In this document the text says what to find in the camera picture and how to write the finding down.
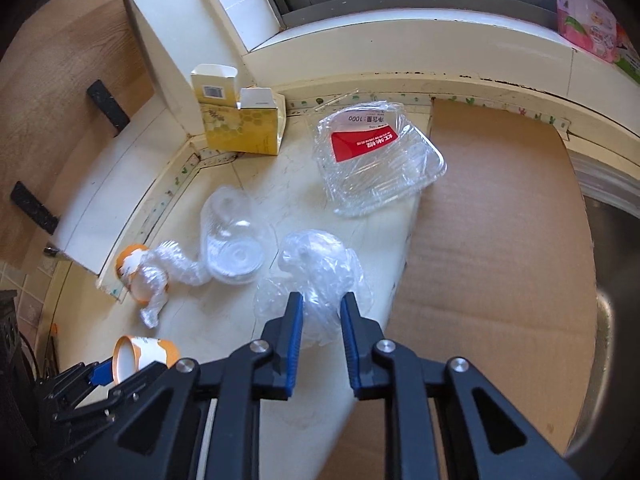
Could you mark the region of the wooden cutting board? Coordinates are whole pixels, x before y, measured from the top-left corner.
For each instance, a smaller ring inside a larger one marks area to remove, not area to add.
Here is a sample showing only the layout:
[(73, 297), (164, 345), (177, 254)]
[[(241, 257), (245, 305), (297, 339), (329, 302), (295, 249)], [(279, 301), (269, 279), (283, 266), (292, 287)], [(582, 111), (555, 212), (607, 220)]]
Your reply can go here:
[(15, 185), (62, 219), (118, 135), (89, 96), (96, 81), (127, 116), (154, 94), (124, 0), (50, 0), (1, 60), (1, 259), (14, 268), (32, 270), (53, 237), (14, 203)]

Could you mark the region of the crumpled clear plastic wrap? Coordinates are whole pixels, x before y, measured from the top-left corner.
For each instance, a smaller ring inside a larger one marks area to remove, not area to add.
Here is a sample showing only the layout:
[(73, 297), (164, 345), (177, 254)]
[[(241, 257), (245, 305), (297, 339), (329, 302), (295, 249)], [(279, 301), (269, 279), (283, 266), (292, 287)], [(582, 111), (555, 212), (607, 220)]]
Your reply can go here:
[(210, 280), (210, 274), (203, 263), (188, 258), (180, 245), (174, 240), (166, 240), (157, 248), (149, 248), (153, 260), (168, 275), (167, 292), (147, 306), (140, 306), (140, 318), (143, 324), (152, 330), (157, 328), (160, 322), (160, 311), (168, 301), (169, 286), (174, 283), (185, 284), (193, 287), (202, 286)]

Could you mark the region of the clear plastic bag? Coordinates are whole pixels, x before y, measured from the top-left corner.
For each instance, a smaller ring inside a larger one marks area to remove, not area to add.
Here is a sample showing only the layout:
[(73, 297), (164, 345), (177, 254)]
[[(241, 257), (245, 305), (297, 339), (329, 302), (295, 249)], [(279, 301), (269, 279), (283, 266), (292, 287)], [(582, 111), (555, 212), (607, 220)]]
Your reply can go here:
[(254, 313), (265, 323), (284, 313), (288, 296), (303, 296), (302, 346), (326, 346), (341, 333), (340, 304), (352, 292), (363, 313), (373, 292), (357, 253), (335, 235), (320, 230), (288, 234), (279, 248), (277, 269), (257, 282)]

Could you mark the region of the clear plastic clamshell box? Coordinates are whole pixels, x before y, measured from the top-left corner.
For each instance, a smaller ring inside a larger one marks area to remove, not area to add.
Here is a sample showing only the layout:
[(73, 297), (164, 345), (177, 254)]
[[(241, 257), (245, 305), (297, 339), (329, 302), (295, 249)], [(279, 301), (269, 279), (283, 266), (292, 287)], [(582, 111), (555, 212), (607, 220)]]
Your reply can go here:
[(447, 171), (442, 153), (397, 102), (358, 103), (321, 114), (312, 134), (326, 195), (344, 218), (419, 193)]

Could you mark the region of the steel sink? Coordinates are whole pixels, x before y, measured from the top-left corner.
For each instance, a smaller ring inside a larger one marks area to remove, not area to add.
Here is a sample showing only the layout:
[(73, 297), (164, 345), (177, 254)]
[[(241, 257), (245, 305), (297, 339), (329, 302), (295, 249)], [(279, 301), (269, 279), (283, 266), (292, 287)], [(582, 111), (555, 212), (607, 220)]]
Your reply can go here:
[(583, 479), (639, 477), (639, 181), (570, 153), (597, 275), (596, 352), (565, 458)]

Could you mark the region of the brown cardboard sheet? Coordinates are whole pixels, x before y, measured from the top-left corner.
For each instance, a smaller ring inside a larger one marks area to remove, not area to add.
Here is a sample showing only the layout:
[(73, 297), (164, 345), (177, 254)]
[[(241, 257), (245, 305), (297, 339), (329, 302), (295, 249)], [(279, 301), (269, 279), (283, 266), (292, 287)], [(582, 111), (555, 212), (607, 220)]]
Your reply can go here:
[[(544, 122), (445, 100), (434, 103), (432, 138), (448, 169), (421, 196), (383, 334), (422, 359), (470, 361), (564, 458), (597, 321), (567, 150)], [(383, 401), (358, 400), (322, 477), (388, 479)]]

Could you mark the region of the yellow honeycomb box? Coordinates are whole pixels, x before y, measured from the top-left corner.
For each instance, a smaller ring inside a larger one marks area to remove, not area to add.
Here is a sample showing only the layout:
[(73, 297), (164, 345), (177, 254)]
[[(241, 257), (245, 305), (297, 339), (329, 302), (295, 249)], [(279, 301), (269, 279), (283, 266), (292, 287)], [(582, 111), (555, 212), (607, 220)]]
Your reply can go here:
[(286, 125), (285, 97), (238, 84), (228, 65), (200, 64), (191, 72), (207, 145), (221, 152), (277, 156)]

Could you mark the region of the orange white paper cup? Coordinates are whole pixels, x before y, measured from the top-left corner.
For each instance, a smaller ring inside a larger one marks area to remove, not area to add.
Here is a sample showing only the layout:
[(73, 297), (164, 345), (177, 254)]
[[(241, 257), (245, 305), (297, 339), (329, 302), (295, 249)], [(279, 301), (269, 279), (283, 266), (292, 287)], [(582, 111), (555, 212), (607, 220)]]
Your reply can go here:
[(152, 252), (145, 245), (127, 246), (116, 258), (115, 271), (134, 301), (142, 306), (167, 292), (168, 275), (154, 262)]

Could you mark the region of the clear plastic round lid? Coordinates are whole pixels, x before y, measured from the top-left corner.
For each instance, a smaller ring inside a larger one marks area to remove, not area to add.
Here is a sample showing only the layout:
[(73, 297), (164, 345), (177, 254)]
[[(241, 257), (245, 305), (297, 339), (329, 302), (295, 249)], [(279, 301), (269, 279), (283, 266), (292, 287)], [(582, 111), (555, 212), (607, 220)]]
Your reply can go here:
[(217, 281), (254, 282), (276, 252), (273, 230), (242, 188), (223, 185), (201, 209), (201, 259)]

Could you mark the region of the pink snack bag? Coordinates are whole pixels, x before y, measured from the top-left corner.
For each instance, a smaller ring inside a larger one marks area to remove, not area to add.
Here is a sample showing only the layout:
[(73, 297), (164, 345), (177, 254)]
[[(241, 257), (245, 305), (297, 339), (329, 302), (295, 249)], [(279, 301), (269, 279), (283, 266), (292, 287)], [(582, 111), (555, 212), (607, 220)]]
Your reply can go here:
[(556, 0), (558, 32), (639, 82), (639, 53), (603, 0)]

